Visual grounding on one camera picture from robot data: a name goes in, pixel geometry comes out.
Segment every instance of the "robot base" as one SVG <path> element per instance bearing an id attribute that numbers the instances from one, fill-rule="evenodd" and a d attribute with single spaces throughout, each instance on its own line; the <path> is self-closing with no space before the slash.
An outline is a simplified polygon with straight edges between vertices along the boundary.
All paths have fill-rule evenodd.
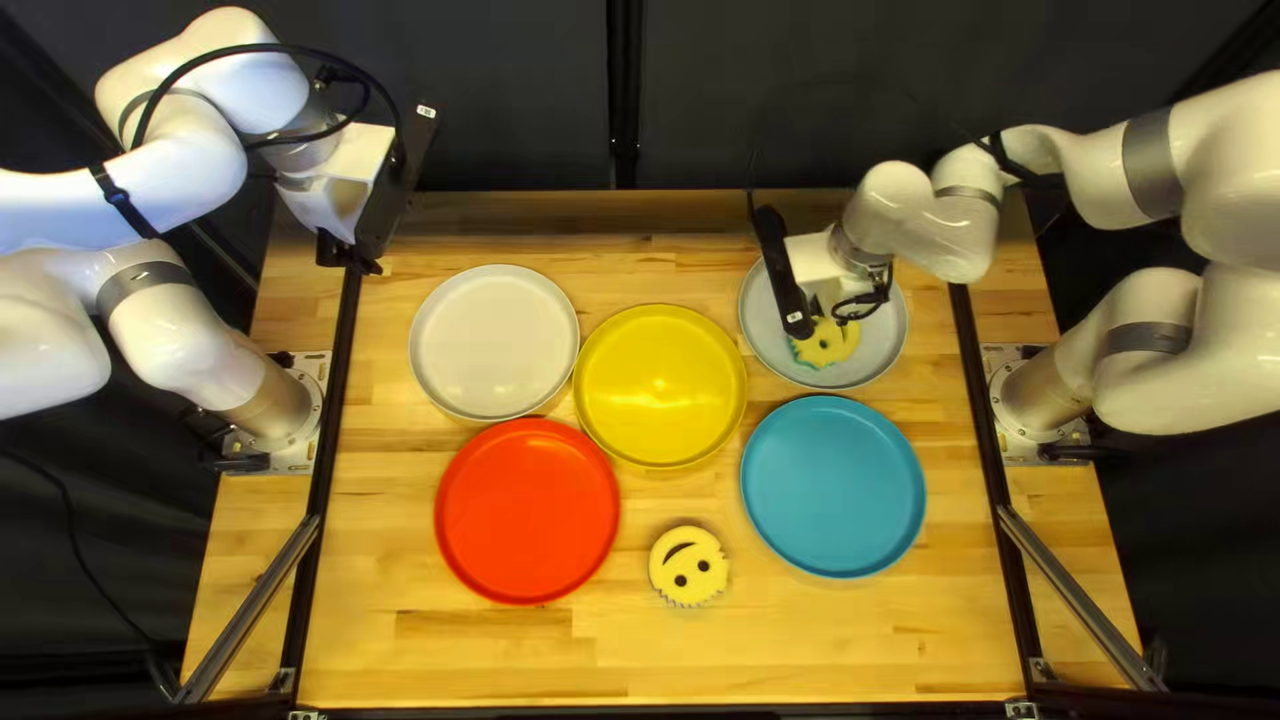
<path id="1" fill-rule="evenodd" d="M 315 465 L 316 441 L 320 437 L 320 410 L 324 407 L 324 388 L 329 379 L 328 350 L 317 352 L 289 352 L 293 365 L 287 370 L 298 379 L 311 396 L 311 415 L 291 437 L 261 441 L 237 429 L 223 441 L 224 460 L 259 460 L 260 469 L 224 470 L 228 475 L 310 475 Z"/>
<path id="2" fill-rule="evenodd" d="M 996 415 L 996 439 L 1000 441 L 1000 455 L 1006 466 L 1029 465 L 1088 465 L 1088 460 L 1046 460 L 1039 455 L 1041 445 L 1078 447 L 1089 445 L 1089 428 L 1083 418 L 1076 418 L 1065 425 L 1037 433 L 1015 427 L 1005 418 L 1000 406 L 1000 387 L 1019 365 L 1027 363 L 1047 345 L 1000 343 L 982 345 L 982 364 L 987 372 L 991 407 Z"/>

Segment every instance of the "orange plate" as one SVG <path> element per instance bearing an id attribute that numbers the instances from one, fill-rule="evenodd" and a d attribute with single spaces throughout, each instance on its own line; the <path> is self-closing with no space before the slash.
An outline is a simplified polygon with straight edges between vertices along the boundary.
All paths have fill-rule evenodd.
<path id="1" fill-rule="evenodd" d="M 541 605 L 577 589 L 618 532 L 618 483 L 582 433 L 541 418 L 489 428 L 449 462 L 435 539 L 449 569 L 495 602 Z"/>

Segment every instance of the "wooden table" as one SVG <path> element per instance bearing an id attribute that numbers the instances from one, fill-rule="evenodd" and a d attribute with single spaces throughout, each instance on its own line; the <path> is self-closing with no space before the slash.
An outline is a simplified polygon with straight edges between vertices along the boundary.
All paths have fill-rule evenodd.
<path id="1" fill-rule="evenodd" d="M 791 232 L 838 217 L 836 191 L 760 192 Z M 1025 211 L 1007 202 L 1004 240 L 974 286 L 986 342 L 1057 333 Z M 740 192 L 420 195 L 365 281 L 300 702 L 317 707 L 1002 700 L 1023 692 L 946 287 L 899 265 L 911 331 L 890 373 L 846 392 L 886 414 L 924 468 L 923 532 L 890 570 L 823 582 L 790 569 L 751 530 L 737 460 L 755 424 L 805 395 L 751 357 L 739 286 L 758 250 Z M 436 483 L 477 429 L 448 420 L 410 372 L 406 338 L 422 299 L 449 275 L 512 263 L 559 284 L 582 337 L 643 302 L 703 313 L 748 366 L 746 418 L 695 470 L 653 475 L 616 464 L 622 525 L 584 588 L 541 609 L 466 591 L 431 529 Z M 340 273 L 283 218 L 269 249 L 253 338 L 266 350 L 332 343 Z M 566 395 L 549 416 L 577 425 Z M 1121 630 L 1137 642 L 1091 468 L 1009 471 L 1015 505 Z M 300 478 L 225 478 L 219 491 L 184 671 L 302 515 Z M 649 546 L 694 520 L 733 561 L 728 593 L 672 610 L 646 580 Z M 1065 606 L 1032 575 L 1044 655 L 1069 680 L 1119 684 Z M 219 687 L 260 691 L 279 662 L 282 593 Z"/>

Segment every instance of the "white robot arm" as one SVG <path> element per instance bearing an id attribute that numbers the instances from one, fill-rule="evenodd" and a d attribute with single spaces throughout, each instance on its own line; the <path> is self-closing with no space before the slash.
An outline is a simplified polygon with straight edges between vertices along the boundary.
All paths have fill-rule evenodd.
<path id="1" fill-rule="evenodd" d="M 211 50 L 274 44 L 253 13 L 219 8 L 108 72 L 95 99 L 132 145 L 161 81 Z M 0 169 L 0 419 L 83 397 L 110 374 L 88 319 L 99 314 L 134 372 L 255 438 L 307 425 L 301 383 L 228 328 L 157 234 L 229 200 L 250 140 L 324 131 L 337 115 L 284 54 L 219 58 L 155 106 L 145 142 L 100 167 L 54 174 Z M 392 146 L 389 127 L 352 122 L 324 138 L 264 149 L 300 220 L 355 242 L 356 220 Z"/>
<path id="2" fill-rule="evenodd" d="M 1280 72 L 1268 72 L 1092 135 L 1021 126 L 984 138 L 1033 173 L 1062 173 L 1091 225 L 1181 215 L 1188 245 L 1211 260 L 1203 278 L 1153 268 L 1116 286 L 993 389 L 1006 428 L 1052 441 L 1092 406 L 1112 427 L 1176 434 L 1280 410 L 1277 122 Z M 982 278 L 1018 182 L 988 149 L 954 150 L 929 176 L 872 168 L 838 224 L 786 238 L 795 282 L 829 314 L 893 255 L 948 282 Z"/>

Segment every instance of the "plate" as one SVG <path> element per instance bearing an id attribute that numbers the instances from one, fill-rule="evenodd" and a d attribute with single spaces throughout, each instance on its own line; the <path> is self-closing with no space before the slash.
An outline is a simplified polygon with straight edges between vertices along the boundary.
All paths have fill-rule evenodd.
<path id="1" fill-rule="evenodd" d="M 573 375 L 582 429 L 645 468 L 707 457 L 737 429 L 746 368 L 719 327 L 687 307 L 640 305 L 605 320 Z"/>
<path id="2" fill-rule="evenodd" d="M 582 433 L 544 418 L 489 428 L 449 462 L 435 539 L 453 574 L 507 605 L 543 605 L 585 583 L 618 532 L 618 484 Z"/>
<path id="3" fill-rule="evenodd" d="M 556 283 L 517 265 L 481 265 L 426 297 L 408 356 L 438 407 L 498 423 L 556 396 L 573 372 L 577 341 L 577 314 Z"/>
<path id="4" fill-rule="evenodd" d="M 924 521 L 924 473 L 902 433 L 845 397 L 787 402 L 742 452 L 755 532 L 796 568 L 861 578 L 896 562 Z"/>
<path id="5" fill-rule="evenodd" d="M 870 318 L 859 320 L 861 340 L 849 360 L 820 370 L 799 363 L 787 333 L 782 329 L 782 320 L 778 319 L 763 260 L 758 260 L 742 281 L 737 299 L 737 322 L 742 325 L 746 343 L 765 368 L 810 389 L 850 389 L 874 380 L 893 366 L 906 343 L 908 329 L 906 301 L 895 284 L 890 290 L 890 302 Z"/>

